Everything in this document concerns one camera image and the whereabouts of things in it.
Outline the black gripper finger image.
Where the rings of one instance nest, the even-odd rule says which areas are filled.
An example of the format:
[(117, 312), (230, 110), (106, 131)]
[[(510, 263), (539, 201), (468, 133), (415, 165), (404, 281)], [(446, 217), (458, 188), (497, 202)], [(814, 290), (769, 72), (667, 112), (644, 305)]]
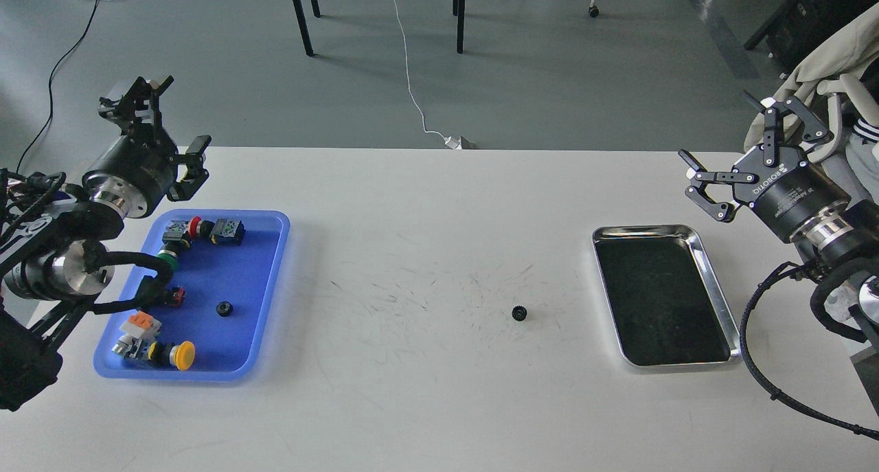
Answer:
[(209, 177), (204, 168), (205, 153), (212, 142), (211, 136), (198, 136), (182, 155), (169, 156), (172, 166), (185, 166), (185, 174), (179, 181), (173, 181), (168, 190), (168, 200), (172, 202), (189, 201), (200, 190)]
[(120, 134), (129, 140), (150, 148), (167, 149), (173, 142), (163, 127), (159, 99), (173, 82), (173, 76), (119, 81), (110, 93), (98, 99), (98, 115), (118, 126)]

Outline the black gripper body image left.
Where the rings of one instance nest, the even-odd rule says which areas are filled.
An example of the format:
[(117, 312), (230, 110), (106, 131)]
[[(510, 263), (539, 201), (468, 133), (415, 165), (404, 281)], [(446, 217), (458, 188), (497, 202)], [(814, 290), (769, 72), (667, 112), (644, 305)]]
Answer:
[(178, 166), (170, 157), (178, 155), (178, 146), (167, 132), (122, 135), (84, 173), (82, 184), (96, 196), (98, 188), (122, 185), (129, 196), (128, 216), (145, 218), (157, 208), (178, 177)]

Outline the black Robotiq gripper body right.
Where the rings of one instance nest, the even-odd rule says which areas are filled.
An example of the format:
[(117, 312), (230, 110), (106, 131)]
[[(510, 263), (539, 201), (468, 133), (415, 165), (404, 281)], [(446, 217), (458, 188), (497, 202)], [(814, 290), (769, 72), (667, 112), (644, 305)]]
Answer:
[(826, 177), (799, 146), (779, 147), (777, 166), (766, 166), (766, 158), (754, 147), (732, 166), (740, 174), (753, 175), (750, 181), (736, 183), (733, 197), (751, 211), (783, 243), (799, 240), (797, 234), (806, 221), (825, 208), (843, 211), (851, 196)]

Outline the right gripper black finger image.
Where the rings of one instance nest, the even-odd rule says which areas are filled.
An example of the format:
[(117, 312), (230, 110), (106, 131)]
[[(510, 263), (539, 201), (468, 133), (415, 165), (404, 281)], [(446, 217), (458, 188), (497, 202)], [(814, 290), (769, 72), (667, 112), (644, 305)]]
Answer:
[(703, 168), (703, 165), (688, 152), (688, 150), (678, 150), (678, 156), (684, 160), (691, 169), (689, 173), (689, 185), (685, 189), (685, 196), (688, 197), (695, 205), (699, 206), (712, 219), (721, 223), (729, 223), (734, 220), (739, 205), (735, 203), (720, 203), (713, 200), (707, 194), (709, 185), (728, 185), (734, 186), (739, 183), (752, 184), (756, 181), (756, 176), (749, 172), (712, 172)]
[[(762, 163), (767, 168), (775, 168), (779, 165), (782, 146), (799, 146), (805, 153), (809, 153), (819, 144), (828, 143), (833, 136), (827, 124), (795, 96), (787, 100), (773, 98), (757, 100), (749, 92), (744, 91), (743, 97), (763, 117), (762, 139), (757, 147), (762, 155)], [(800, 139), (790, 139), (785, 136), (784, 120), (788, 116), (794, 116), (800, 121)]]

